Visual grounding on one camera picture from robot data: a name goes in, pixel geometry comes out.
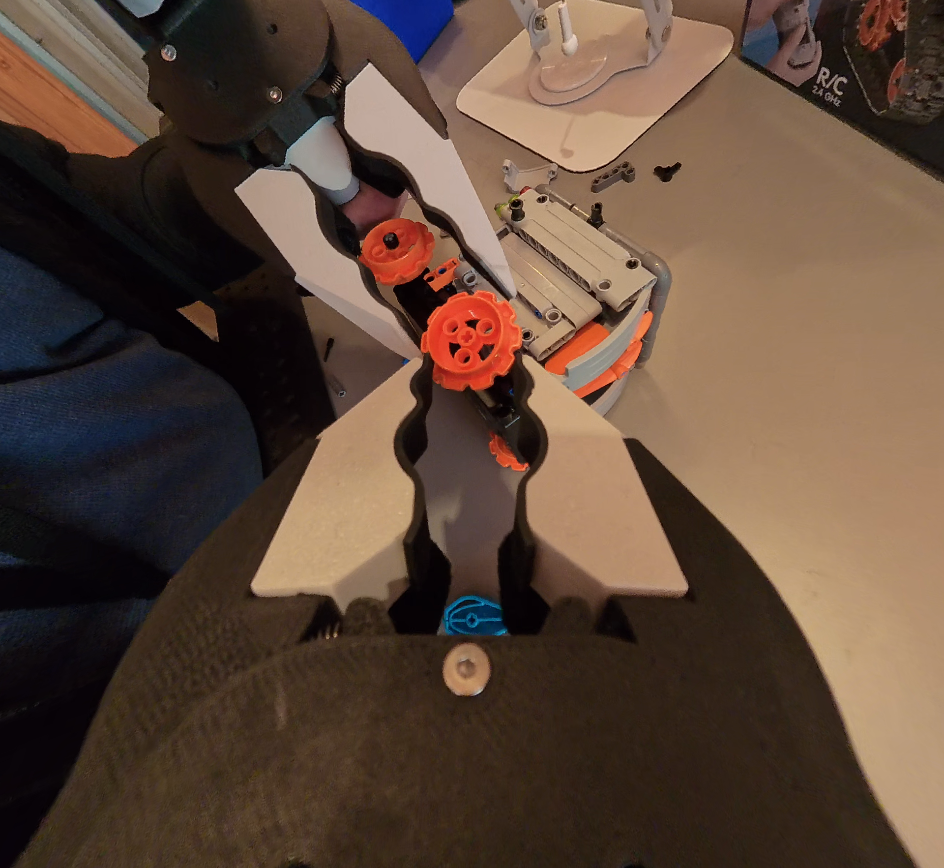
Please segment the person's left forearm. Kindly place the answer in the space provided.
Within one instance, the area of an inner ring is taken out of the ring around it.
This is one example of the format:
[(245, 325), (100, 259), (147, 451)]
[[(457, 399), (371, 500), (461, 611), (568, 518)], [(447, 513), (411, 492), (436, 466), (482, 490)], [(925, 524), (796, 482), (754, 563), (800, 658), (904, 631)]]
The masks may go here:
[(3, 122), (2, 248), (139, 328), (264, 260), (199, 206), (161, 139), (108, 158)]

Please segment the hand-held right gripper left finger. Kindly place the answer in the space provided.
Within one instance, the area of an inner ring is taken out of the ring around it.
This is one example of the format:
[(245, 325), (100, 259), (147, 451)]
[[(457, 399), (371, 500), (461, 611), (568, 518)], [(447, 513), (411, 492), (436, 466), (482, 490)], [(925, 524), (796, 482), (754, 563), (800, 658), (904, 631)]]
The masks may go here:
[(416, 463), (428, 448), (432, 361), (413, 359), (318, 438), (251, 583), (259, 597), (320, 594), (346, 611), (440, 618), (451, 567), (431, 538)]

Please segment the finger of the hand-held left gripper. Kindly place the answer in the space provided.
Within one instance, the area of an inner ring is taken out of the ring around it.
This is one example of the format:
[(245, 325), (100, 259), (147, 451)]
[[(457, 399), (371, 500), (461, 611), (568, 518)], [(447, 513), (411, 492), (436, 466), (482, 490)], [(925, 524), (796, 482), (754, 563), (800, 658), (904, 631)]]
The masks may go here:
[(360, 265), (328, 240), (328, 202), (296, 172), (257, 169), (235, 188), (243, 205), (276, 246), (305, 289), (400, 356), (420, 355), (394, 310), (368, 290)]
[(344, 128), (361, 152), (397, 167), (428, 221), (447, 229), (506, 298), (513, 275), (453, 142), (367, 62), (347, 84)]

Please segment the person's left hand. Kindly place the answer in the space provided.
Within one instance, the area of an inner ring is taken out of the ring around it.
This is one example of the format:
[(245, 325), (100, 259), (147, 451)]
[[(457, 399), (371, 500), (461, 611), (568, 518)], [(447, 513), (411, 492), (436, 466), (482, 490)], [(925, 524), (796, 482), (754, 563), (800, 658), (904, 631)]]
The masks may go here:
[(361, 180), (357, 194), (341, 205), (340, 211), (355, 227), (357, 235), (363, 237), (384, 221), (401, 217), (409, 198), (410, 194), (406, 190), (389, 197)]

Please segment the black beam wheel frame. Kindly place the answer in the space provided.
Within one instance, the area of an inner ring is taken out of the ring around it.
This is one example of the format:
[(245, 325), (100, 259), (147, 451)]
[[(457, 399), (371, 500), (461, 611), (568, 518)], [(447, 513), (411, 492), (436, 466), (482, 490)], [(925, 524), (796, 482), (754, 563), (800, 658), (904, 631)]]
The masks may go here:
[[(512, 305), (516, 323), (523, 332), (523, 343), (514, 355), (515, 362), (516, 356), (520, 352), (525, 352), (527, 346), (532, 343), (534, 339), (533, 332), (527, 325), (520, 323), (520, 317), (514, 304), (503, 298), (497, 291), (480, 282), (478, 273), (471, 269), (466, 261), (458, 258), (450, 259), (441, 266), (426, 269), (421, 277), (394, 287), (398, 304), (421, 333), (421, 339), (428, 328), (431, 314), (450, 297), (462, 292), (475, 293), (478, 291), (493, 293), (497, 299), (505, 300)], [(513, 382), (514, 362), (511, 370), (504, 376), (496, 378), (488, 389), (466, 389), (454, 392), (465, 393), (485, 420), (491, 434), (498, 433), (502, 436), (517, 457), (527, 462), (520, 448), (520, 412), (518, 395), (515, 392)]]

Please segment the white book stand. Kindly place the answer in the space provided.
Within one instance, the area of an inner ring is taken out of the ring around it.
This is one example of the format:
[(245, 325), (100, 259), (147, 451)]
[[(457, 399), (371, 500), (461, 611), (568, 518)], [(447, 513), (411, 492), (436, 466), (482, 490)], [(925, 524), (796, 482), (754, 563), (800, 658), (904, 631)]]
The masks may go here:
[(524, 29), (458, 110), (571, 172), (609, 165), (731, 53), (732, 32), (671, 0), (509, 0)]

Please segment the light grey curved panel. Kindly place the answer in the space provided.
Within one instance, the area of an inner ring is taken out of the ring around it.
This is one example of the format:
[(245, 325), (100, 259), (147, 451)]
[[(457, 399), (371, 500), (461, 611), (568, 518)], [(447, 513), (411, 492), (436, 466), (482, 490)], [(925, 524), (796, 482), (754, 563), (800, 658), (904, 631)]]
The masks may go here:
[(556, 179), (559, 172), (559, 166), (555, 163), (522, 168), (510, 159), (505, 159), (501, 168), (503, 181), (509, 194), (518, 194), (526, 189), (549, 186)]

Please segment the grey brick robot model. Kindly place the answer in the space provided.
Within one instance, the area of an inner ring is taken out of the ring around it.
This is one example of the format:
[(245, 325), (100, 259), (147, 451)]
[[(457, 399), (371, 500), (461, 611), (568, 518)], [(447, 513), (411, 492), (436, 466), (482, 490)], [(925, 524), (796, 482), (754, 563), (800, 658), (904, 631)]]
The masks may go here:
[(547, 187), (497, 205), (523, 348), (604, 416), (649, 360), (671, 286), (667, 264)]

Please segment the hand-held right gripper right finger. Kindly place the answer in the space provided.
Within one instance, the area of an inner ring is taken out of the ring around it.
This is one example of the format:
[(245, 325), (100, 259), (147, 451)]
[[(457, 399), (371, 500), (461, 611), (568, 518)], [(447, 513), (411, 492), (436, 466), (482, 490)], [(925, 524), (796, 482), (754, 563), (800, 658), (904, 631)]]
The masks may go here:
[(501, 544), (505, 618), (545, 618), (577, 597), (597, 617), (613, 595), (688, 591), (619, 430), (529, 356), (517, 355), (513, 405), (529, 469)]

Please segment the person's leg in blue jeans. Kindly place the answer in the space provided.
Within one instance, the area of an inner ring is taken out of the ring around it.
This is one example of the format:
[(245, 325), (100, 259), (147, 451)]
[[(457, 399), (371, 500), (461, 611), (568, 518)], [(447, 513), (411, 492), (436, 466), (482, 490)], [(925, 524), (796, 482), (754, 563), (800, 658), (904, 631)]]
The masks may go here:
[(2, 503), (171, 575), (263, 481), (235, 391), (2, 251)]

